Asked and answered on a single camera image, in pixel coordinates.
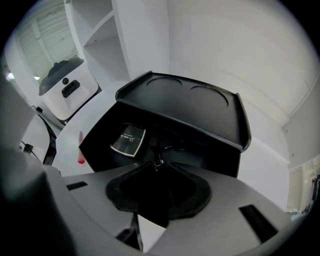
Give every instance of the black cable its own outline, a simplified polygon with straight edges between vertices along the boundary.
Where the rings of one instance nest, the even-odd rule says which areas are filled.
[[[41,163],[40,159],[37,157],[37,155],[32,151],[32,149],[26,144],[24,143],[22,140],[21,142],[23,143],[23,145],[35,156],[36,159],[39,160],[39,162]]]

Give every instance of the black slot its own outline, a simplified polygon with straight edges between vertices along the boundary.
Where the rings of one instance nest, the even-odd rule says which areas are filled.
[[[277,230],[270,222],[261,214],[258,209],[250,204],[239,208],[249,225],[260,239],[261,243],[266,242],[277,234]]]
[[[66,185],[67,189],[68,190],[75,190],[75,189],[79,189],[79,188],[82,188],[84,186],[87,186],[88,184],[85,183],[84,181],[80,181],[80,182],[77,182],[77,183],[72,183],[72,184],[69,184],[69,185]]]
[[[68,98],[79,87],[80,83],[77,80],[73,80],[71,83],[69,83],[62,89],[61,93],[64,98]]]

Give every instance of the black tray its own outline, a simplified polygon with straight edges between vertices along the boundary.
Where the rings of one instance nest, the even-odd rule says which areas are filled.
[[[209,83],[149,71],[120,88],[115,99],[189,126],[240,152],[251,142],[240,95]]]

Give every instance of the white cabinet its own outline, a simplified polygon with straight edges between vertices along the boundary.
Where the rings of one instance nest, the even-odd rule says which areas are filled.
[[[66,15],[81,58],[103,91],[152,70],[169,73],[167,0],[71,0]]]

